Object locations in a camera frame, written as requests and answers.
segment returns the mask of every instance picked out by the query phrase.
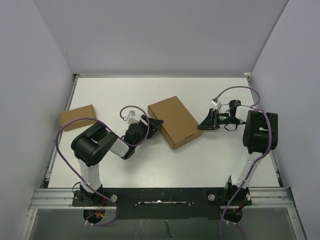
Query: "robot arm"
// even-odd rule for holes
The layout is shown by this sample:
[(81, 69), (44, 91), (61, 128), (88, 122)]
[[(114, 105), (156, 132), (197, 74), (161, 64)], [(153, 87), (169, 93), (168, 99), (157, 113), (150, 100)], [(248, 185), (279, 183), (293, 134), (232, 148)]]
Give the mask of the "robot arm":
[[(230, 176), (228, 183), (233, 188), (239, 187), (249, 173), (255, 159), (266, 152), (269, 142), (269, 132), (266, 119), (261, 112), (252, 110), (250, 107), (241, 106), (239, 100), (232, 100), (229, 103), (228, 113), (220, 113), (220, 102), (214, 102), (216, 109), (211, 108), (208, 116), (198, 126), (203, 130), (218, 130), (220, 125), (232, 124), (236, 126), (245, 124), (242, 143), (246, 147), (242, 158), (235, 172)], [(276, 113), (267, 113), (271, 125), (271, 150), (274, 150), (278, 144), (278, 115)], [(255, 172), (259, 162), (255, 163), (250, 176), (247, 178), (242, 188), (246, 189), (250, 185), (251, 177)]]
[(95, 193), (86, 184), (98, 192), (102, 188), (99, 177), (99, 162), (108, 151), (127, 160), (135, 153), (135, 148), (145, 138), (146, 134), (147, 138), (150, 139), (164, 123), (163, 120), (152, 119), (145, 115), (142, 115), (141, 118), (146, 122), (148, 118), (149, 131), (148, 126), (141, 120), (134, 121), (125, 132), (124, 141), (98, 122), (72, 141), (71, 148), (80, 164), (81, 176), (85, 180), (80, 185), (81, 193), (92, 199)]

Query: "white wall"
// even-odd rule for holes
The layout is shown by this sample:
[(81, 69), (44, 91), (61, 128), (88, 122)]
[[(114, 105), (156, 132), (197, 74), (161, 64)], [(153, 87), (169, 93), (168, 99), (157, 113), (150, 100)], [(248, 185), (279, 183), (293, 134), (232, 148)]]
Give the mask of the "white wall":
[(262, 106), (279, 115), (275, 158), (308, 240), (320, 236), (319, 10), (318, 0), (290, 0), (252, 72)]
[(0, 7), (0, 239), (19, 238), (73, 75), (32, 0)]
[(288, 0), (33, 1), (73, 73), (212, 77), (252, 70)]

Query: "cardboard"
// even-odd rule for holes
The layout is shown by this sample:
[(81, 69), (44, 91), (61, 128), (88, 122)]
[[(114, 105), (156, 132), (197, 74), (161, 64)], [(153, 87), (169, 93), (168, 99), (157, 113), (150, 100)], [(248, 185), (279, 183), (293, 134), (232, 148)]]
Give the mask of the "cardboard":
[(172, 149), (177, 149), (202, 134), (198, 123), (177, 96), (148, 106), (151, 118), (164, 120), (159, 129)]
[[(73, 110), (65, 111), (60, 113), (60, 127), (66, 125), (67, 123), (79, 119), (79, 118), (97, 118), (96, 111), (93, 105), (79, 107)], [(88, 126), (94, 124), (96, 121), (94, 120), (79, 120), (76, 121), (69, 126), (67, 126), (64, 131), (68, 132), (73, 129), (82, 128), (84, 126)]]

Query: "screw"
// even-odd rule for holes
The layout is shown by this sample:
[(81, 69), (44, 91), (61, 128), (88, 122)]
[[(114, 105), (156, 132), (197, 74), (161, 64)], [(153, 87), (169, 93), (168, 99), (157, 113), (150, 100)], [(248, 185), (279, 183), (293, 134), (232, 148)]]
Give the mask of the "screw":
[(112, 200), (112, 202), (116, 202), (118, 197), (117, 197), (117, 195), (113, 194), (113, 195), (111, 195), (110, 199)]
[(208, 199), (209, 199), (209, 201), (214, 201), (215, 200), (215, 195), (213, 195), (213, 194), (209, 194), (208, 195)]

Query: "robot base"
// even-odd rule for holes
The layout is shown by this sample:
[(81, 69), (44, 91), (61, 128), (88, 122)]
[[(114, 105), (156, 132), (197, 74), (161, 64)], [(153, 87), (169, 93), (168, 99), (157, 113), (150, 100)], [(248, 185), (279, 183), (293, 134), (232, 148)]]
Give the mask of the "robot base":
[[(207, 218), (219, 220), (220, 206), (228, 199), (224, 188), (100, 188), (98, 190), (112, 199), (118, 206), (118, 219), (190, 219)], [(238, 199), (234, 206), (243, 204)], [(95, 193), (89, 197), (80, 190), (75, 191), (72, 206), (92, 207), (102, 205), (102, 198)], [(108, 201), (105, 206), (113, 207)], [(92, 210), (84, 210), (84, 218)]]

